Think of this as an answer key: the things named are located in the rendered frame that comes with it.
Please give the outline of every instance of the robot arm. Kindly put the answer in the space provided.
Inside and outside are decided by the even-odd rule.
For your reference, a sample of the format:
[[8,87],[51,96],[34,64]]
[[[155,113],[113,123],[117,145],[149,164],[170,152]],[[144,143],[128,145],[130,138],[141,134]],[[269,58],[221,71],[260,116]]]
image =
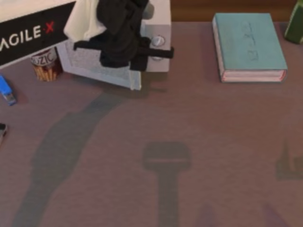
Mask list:
[[130,65],[146,71],[149,56],[173,58],[174,49],[151,49],[140,34],[149,0],[78,0],[64,29],[74,49],[101,50],[100,63],[108,68]]

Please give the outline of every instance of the can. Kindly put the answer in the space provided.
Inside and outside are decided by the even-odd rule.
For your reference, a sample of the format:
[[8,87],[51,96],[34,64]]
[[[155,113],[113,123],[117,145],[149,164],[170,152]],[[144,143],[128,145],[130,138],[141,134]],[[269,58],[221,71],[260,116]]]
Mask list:
[[30,60],[40,81],[55,81],[63,72],[55,47],[32,56]]

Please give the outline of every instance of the book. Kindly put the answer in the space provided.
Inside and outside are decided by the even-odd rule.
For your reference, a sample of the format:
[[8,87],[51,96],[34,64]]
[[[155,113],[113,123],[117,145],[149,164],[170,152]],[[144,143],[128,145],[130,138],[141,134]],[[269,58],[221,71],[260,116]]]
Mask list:
[[268,13],[216,13],[213,32],[222,82],[281,82],[287,64]]
[[295,43],[303,43],[303,0],[298,0],[294,6],[293,12],[285,31],[284,37],[286,40]]

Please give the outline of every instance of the tabletop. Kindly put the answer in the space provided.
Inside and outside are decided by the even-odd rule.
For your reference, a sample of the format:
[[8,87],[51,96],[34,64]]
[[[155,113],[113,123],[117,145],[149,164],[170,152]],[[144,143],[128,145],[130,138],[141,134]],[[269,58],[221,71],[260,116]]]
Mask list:
[[277,84],[223,84],[210,23],[173,23],[168,74],[129,91],[1,72],[0,227],[301,227],[303,48]]

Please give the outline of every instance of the blue lighter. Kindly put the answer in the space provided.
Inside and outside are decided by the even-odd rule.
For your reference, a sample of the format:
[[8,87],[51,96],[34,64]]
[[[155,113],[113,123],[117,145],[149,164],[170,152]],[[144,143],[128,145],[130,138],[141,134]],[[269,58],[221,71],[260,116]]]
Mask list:
[[0,92],[2,93],[3,97],[7,101],[9,105],[14,105],[17,101],[13,96],[13,91],[10,86],[5,81],[4,77],[0,74]]

